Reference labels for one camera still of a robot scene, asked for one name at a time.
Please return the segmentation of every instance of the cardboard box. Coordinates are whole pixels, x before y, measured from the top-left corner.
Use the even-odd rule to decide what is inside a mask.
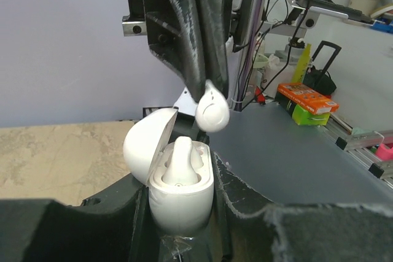
[[[333,113],[339,107],[331,99],[299,82],[279,84],[278,92],[291,101],[296,102],[313,115]]]

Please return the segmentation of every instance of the gray tabletop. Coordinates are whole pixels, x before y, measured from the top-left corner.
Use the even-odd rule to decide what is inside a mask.
[[[228,126],[209,135],[231,170],[274,202],[393,202],[384,182],[276,103],[232,112]]]

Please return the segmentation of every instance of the pink object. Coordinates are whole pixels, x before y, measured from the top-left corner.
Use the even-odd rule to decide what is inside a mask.
[[[375,152],[375,155],[377,155],[377,157],[383,161],[393,160],[393,148],[388,147],[385,144],[380,144]]]

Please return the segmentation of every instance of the beige wooden surface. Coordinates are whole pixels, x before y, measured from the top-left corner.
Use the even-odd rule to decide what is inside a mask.
[[[79,205],[129,173],[131,121],[0,129],[0,198]]]

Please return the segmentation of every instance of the charging case lid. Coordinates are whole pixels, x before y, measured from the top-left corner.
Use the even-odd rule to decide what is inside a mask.
[[[168,145],[177,110],[159,109],[137,122],[127,133],[123,156],[132,175],[147,185],[159,155]]]

